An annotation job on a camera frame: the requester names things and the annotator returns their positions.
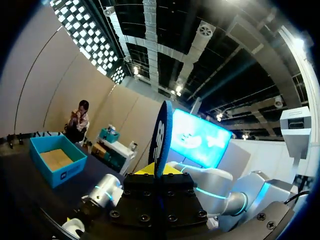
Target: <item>ceiling light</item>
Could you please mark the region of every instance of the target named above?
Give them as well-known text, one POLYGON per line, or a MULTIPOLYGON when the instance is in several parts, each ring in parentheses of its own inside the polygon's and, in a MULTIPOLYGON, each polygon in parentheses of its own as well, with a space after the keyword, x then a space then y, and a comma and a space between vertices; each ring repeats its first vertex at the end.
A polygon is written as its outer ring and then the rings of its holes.
POLYGON ((78 20, 81 20, 83 18, 83 16, 81 15, 81 13, 78 13, 76 16, 75 16, 76 19, 78 20))
POLYGON ((81 37, 84 37, 85 35, 87 35, 87 32, 86 32, 85 30, 82 30, 82 31, 80 32, 80 35, 81 35, 81 37))
POLYGON ((78 29, 80 27, 80 23, 76 22, 75 24, 73 24, 74 29, 78 29))
POLYGON ((79 36, 79 33, 77 31, 74 32, 74 34, 72 35, 74 38, 79 36))
POLYGON ((175 90, 176 90, 178 93, 181 92, 182 86, 177 86, 175 90))
POLYGON ((304 48, 305 42, 301 38, 295 38, 293 40, 293 44, 295 48, 297 48, 298 50, 301 50, 304 48))
POLYGON ((92 48, 91 48, 89 45, 87 45, 87 46, 85 47, 85 50, 86 50, 87 52, 91 52, 92 48))
POLYGON ((71 22, 75 17, 73 15, 68 16, 66 19, 71 22))
POLYGON ((92 40, 91 37, 89 37, 89 38, 86 40, 86 43, 89 44, 89 45, 90 45, 92 42, 93 42, 93 40, 92 40))
POLYGON ((92 35, 94 34, 94 31, 93 31, 92 29, 90 29, 90 30, 88 31, 88 34, 89 34, 90 36, 92 36, 92 35))
POLYGON ((59 20, 60 22, 63 22, 65 19, 66 19, 66 17, 63 16, 63 15, 61 15, 61 16, 58 18, 58 20, 59 20))
POLYGON ((97 50, 98 50, 98 45, 97 45, 97 44, 93 45, 93 46, 92 46, 92 50, 93 50, 94 52, 97 51, 97 50))
POLYGON ((83 16, 85 20, 88 20, 90 18, 89 14, 86 14, 83 16))
POLYGON ((81 6, 78 10, 80 13, 82 13, 85 10, 85 8, 84 8, 84 6, 81 6))
POLYGON ((100 41, 100 39, 96 36, 94 39, 93 39, 93 41, 97 44, 99 41, 100 41))
POLYGON ((71 11, 72 13, 74 13, 76 10, 77 10, 77 8, 76 8, 75 6, 72 6, 72 7, 70 8, 70 11, 71 11))
POLYGON ((79 40, 79 43, 81 44, 81 45, 83 45, 83 44, 85 44, 85 40, 83 39, 83 38, 81 38, 80 40, 79 40))
POLYGON ((96 24, 95 24, 95 22, 94 22, 94 21, 90 22, 90 24, 89 24, 89 25, 90 25, 90 28, 92 28, 92 29, 96 26, 96 24))

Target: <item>light fixture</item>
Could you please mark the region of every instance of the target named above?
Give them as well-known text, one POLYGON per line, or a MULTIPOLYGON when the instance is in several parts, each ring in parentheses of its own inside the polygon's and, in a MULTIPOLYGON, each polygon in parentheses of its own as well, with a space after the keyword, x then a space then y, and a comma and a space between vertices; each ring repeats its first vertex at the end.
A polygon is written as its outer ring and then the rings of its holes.
POLYGON ((136 66, 133 67, 133 70, 134 70, 133 74, 134 75, 138 75, 139 72, 138 72, 138 68, 136 66))
POLYGON ((74 32, 74 34, 72 35, 74 38, 79 36, 79 33, 77 31, 74 32))
POLYGON ((176 91, 177 93, 180 93, 181 90, 182 90, 182 86, 177 86, 177 87, 175 88, 175 91, 176 91))
POLYGON ((94 22, 94 21, 92 21, 92 22, 90 22, 90 23, 89 23, 89 26, 90 26, 90 28, 92 28, 92 29, 93 29, 93 28, 96 26, 96 24, 95 24, 95 22, 94 22))
POLYGON ((60 22, 63 22, 65 19, 66 19, 66 17, 63 16, 63 15, 61 15, 61 16, 58 18, 58 20, 59 20, 60 22))
POLYGON ((85 10, 85 8, 84 8, 84 6, 81 6, 81 7, 79 7, 78 10, 79 10, 80 13, 82 13, 85 10))
POLYGON ((96 36, 96 37, 93 39, 93 41, 97 44, 98 42, 100 42, 100 39, 96 36))
POLYGON ((88 20, 90 18, 89 14, 86 14, 83 16, 85 20, 88 20))
POLYGON ((305 46, 305 41, 303 41, 301 38, 295 38, 293 40, 293 44, 297 50, 302 50, 305 46))
POLYGON ((92 40, 91 37, 89 37, 89 38, 86 40, 86 43, 89 44, 89 45, 90 45, 92 42, 93 42, 93 40, 92 40))
POLYGON ((84 37, 85 35, 87 35, 86 30, 83 29, 83 30, 80 32, 80 35, 81 35, 81 37, 84 37))
POLYGON ((70 15, 66 18, 69 22, 71 22, 73 19, 75 19, 75 17, 73 15, 70 15))
POLYGON ((75 16, 76 19, 78 20, 81 20, 83 18, 83 16, 81 15, 81 13, 78 13, 76 16, 75 16))
POLYGON ((73 24, 74 29, 78 29, 80 27, 80 23, 77 21, 75 24, 73 24))
POLYGON ((91 48, 89 45, 87 45, 87 46, 85 47, 85 50, 89 53, 89 52, 91 52, 92 48, 91 48))
POLYGON ((72 7, 70 8, 70 11, 71 11, 72 13, 74 13, 76 10, 77 10, 77 8, 76 8, 75 6, 72 6, 72 7))
POLYGON ((93 45, 93 46, 92 46, 92 50, 93 50, 94 52, 97 51, 97 50, 98 50, 98 45, 97 45, 97 44, 93 45))
POLYGON ((79 43, 80 43, 81 45, 85 44, 85 42, 86 42, 86 41, 85 41, 83 38, 80 38, 79 43))

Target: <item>blue box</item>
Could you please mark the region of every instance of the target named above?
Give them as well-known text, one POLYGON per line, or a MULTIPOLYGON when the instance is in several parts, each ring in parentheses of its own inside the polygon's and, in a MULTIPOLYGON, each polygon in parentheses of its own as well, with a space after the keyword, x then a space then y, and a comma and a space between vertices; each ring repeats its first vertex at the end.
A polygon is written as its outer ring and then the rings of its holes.
POLYGON ((30 141, 31 158, 52 188, 77 175, 85 167, 87 156, 63 134, 60 136, 33 137, 30 138, 30 141), (57 149, 61 149, 73 163, 51 171, 40 154, 57 149))
POLYGON ((102 128, 101 132, 99 134, 100 138, 107 140, 111 144, 116 142, 118 140, 119 136, 120 136, 120 133, 118 133, 118 132, 115 132, 115 134, 108 133, 108 130, 106 128, 102 128))

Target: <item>display screen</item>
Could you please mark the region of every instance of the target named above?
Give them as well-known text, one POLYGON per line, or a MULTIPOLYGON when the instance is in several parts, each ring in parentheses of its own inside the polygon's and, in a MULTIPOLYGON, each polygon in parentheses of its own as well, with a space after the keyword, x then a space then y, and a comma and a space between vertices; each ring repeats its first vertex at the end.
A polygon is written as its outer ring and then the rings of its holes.
POLYGON ((216 168, 232 133, 179 109, 172 121, 170 148, 205 168, 216 168))

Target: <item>table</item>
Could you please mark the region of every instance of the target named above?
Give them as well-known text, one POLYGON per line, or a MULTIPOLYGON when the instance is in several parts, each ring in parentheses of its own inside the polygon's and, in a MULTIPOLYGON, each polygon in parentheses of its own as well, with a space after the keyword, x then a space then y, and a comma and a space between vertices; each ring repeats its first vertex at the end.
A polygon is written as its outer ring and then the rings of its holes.
POLYGON ((101 137, 97 137, 96 139, 97 143, 102 143, 103 145, 107 146, 108 148, 114 150, 115 152, 117 152, 119 155, 121 155, 122 157, 125 158, 125 163, 123 164, 121 170, 120 170, 120 174, 124 175, 130 165, 130 163, 132 162, 132 160, 135 158, 135 156, 137 155, 136 151, 131 151, 129 148, 127 148, 126 146, 124 146, 123 144, 121 144, 118 141, 115 141, 113 143, 101 138, 101 137))
POLYGON ((2 217, 7 215, 8 228, 11 226, 10 222, 12 224, 17 221, 23 222, 21 228, 26 224, 38 224, 33 230, 27 227, 23 234, 24 238, 28 235, 28 230, 30 234, 35 234, 36 229, 40 232, 41 239, 47 239, 51 234, 46 229, 41 230, 39 222, 37 223, 37 219, 33 216, 30 201, 38 203, 57 223, 62 225, 73 209, 77 208, 81 197, 87 195, 105 174, 112 174, 120 180, 121 184, 123 183, 123 176, 85 152, 80 146, 77 147, 87 155, 83 171, 54 189, 38 171, 28 152, 0 158, 0 197, 4 202, 0 209, 2 217))

